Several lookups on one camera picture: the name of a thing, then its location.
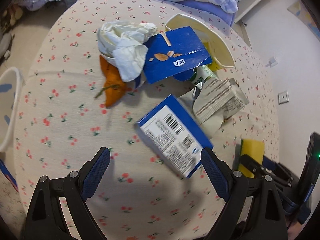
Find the white plastic trash bin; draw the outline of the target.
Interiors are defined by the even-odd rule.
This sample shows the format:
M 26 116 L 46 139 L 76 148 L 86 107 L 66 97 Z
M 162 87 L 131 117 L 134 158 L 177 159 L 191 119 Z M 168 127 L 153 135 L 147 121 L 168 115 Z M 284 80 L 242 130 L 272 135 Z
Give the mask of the white plastic trash bin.
M 1 75 L 0 122 L 1 122 L 1 152 L 11 145 L 17 115 L 23 76 L 16 67 L 8 68 Z

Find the white tissue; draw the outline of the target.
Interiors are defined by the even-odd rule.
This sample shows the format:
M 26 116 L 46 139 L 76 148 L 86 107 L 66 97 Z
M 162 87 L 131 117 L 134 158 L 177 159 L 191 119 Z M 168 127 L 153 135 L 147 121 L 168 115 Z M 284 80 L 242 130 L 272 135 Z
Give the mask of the white tissue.
M 98 49 L 103 58 L 118 69 L 123 82 L 133 81 L 142 73 L 148 52 L 144 43 L 156 31 L 153 23 L 130 21 L 105 22 L 98 29 Z

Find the white wall socket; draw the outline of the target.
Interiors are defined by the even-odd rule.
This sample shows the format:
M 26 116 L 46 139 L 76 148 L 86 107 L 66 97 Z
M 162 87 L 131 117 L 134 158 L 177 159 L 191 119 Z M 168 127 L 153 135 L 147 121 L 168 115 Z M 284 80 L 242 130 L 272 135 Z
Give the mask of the white wall socket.
M 283 91 L 278 94 L 278 104 L 282 105 L 289 102 L 289 93 L 288 91 Z

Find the orange peel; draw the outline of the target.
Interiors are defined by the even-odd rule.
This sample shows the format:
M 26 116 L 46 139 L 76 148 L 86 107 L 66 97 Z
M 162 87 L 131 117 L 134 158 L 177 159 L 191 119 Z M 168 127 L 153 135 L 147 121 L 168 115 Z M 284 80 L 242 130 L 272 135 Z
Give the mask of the orange peel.
M 118 68 L 108 63 L 102 55 L 99 56 L 99 61 L 105 83 L 96 94 L 95 99 L 105 94 L 104 105 L 106 108 L 110 108 L 124 97 L 127 92 L 127 84 L 121 79 Z

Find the floral cherry tablecloth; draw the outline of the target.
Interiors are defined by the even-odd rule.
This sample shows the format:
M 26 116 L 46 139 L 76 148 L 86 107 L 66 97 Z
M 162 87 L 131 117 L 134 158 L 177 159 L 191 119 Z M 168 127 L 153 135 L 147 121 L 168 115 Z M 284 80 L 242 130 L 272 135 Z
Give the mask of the floral cherry tablecloth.
M 105 105 L 104 29 L 142 36 L 142 78 Z M 99 236 L 196 239 L 208 235 L 231 190 L 208 151 L 233 171 L 247 139 L 278 161 L 276 103 L 259 56 L 223 20 L 160 0 L 78 0 L 53 25 L 22 89 L 15 168 L 31 213 L 40 186 L 81 187 Z

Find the dark blue cardboard box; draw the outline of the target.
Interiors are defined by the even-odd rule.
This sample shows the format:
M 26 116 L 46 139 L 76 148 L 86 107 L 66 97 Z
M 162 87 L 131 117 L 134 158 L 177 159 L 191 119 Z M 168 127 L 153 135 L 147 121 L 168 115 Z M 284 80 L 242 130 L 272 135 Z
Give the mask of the dark blue cardboard box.
M 186 81 L 194 69 L 212 63 L 212 57 L 191 27 L 166 31 L 145 42 L 148 52 L 135 87 L 156 83 L 168 77 Z

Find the green scouring pad sponge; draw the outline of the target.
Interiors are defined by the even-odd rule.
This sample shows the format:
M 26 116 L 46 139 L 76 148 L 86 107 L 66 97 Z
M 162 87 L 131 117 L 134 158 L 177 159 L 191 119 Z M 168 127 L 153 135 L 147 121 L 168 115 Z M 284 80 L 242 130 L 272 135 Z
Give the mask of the green scouring pad sponge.
M 253 168 L 262 165 L 265 144 L 253 139 L 242 139 L 238 170 L 247 178 L 254 178 Z

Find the blue white printed box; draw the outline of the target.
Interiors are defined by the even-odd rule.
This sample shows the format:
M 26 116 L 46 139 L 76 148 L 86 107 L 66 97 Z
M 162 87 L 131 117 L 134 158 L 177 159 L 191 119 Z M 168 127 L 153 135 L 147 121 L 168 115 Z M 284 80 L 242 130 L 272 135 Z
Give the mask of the blue white printed box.
M 202 149 L 214 147 L 174 95 L 138 120 L 135 129 L 163 163 L 183 178 L 190 178 L 201 165 Z

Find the white wall plug adapter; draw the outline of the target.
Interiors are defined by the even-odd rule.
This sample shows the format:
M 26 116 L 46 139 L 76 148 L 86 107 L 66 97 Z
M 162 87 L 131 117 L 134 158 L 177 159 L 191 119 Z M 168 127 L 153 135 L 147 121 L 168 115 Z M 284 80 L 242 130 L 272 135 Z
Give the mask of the white wall plug adapter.
M 271 57 L 265 67 L 274 67 L 278 64 L 278 61 L 275 57 Z

